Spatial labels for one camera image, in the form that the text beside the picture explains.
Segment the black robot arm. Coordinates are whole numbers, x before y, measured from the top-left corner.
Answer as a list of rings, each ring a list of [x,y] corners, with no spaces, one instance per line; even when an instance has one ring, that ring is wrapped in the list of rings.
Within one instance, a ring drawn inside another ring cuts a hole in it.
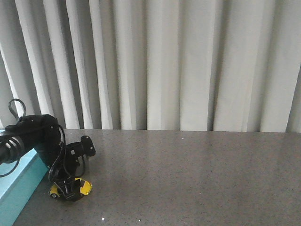
[[[22,116],[15,125],[8,125],[0,134],[0,162],[18,164],[25,154],[34,149],[48,168],[48,179],[53,183],[52,197],[63,197],[75,202],[91,192],[91,184],[77,174],[77,168],[86,166],[85,155],[95,155],[89,136],[67,144],[62,126],[49,115]]]

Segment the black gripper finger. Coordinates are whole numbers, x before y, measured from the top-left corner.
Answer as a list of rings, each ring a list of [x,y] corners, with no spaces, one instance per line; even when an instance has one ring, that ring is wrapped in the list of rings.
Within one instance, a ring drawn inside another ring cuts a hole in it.
[[[75,202],[83,197],[80,189],[82,188],[81,178],[75,178],[71,183],[70,192],[68,193],[68,201]]]
[[[69,180],[58,180],[54,184],[57,187],[58,194],[61,198],[69,200],[71,198],[71,182]]]

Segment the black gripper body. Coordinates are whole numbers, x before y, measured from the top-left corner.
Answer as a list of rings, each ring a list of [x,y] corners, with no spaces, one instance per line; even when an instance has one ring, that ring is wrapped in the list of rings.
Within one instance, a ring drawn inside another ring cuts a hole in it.
[[[66,144],[56,142],[50,147],[50,181],[69,180],[74,182],[75,178],[82,176],[76,173],[80,166],[79,157],[82,156],[81,143],[73,142]]]

